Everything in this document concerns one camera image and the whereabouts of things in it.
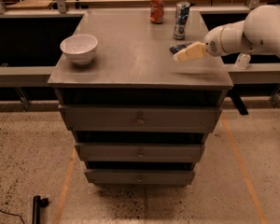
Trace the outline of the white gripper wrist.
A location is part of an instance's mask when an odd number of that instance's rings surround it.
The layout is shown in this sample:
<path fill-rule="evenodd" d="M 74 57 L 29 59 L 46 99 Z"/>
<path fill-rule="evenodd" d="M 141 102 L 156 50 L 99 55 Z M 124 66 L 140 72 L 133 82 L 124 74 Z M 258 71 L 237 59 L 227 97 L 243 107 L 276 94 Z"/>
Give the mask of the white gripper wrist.
<path fill-rule="evenodd" d="M 206 52 L 212 56 L 221 56 L 223 52 L 220 42 L 221 32 L 222 26 L 210 30 L 204 37 L 204 43 L 199 41 L 190 43 L 188 47 L 174 54 L 174 60 L 177 62 L 184 62 L 187 60 L 199 59 L 202 58 Z"/>

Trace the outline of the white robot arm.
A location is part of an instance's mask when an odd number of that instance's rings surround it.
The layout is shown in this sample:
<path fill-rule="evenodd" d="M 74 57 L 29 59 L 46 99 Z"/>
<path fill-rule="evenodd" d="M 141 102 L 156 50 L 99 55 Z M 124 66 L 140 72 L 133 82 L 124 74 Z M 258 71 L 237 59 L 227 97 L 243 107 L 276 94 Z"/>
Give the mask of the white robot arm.
<path fill-rule="evenodd" d="M 184 62 L 234 53 L 270 53 L 280 59 L 280 8 L 260 6 L 252 10 L 243 21 L 228 23 L 209 31 L 203 42 L 193 42 L 174 55 Z"/>

